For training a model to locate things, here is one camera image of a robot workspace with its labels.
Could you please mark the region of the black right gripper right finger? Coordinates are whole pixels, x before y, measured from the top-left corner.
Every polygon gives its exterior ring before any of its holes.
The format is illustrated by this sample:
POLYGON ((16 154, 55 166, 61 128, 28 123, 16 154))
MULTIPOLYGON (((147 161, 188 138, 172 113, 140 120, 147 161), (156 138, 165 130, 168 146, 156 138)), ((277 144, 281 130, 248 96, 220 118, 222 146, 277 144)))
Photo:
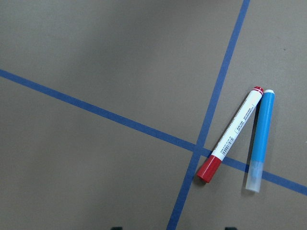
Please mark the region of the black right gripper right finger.
POLYGON ((236 227, 225 227, 225 230, 237 230, 236 227))

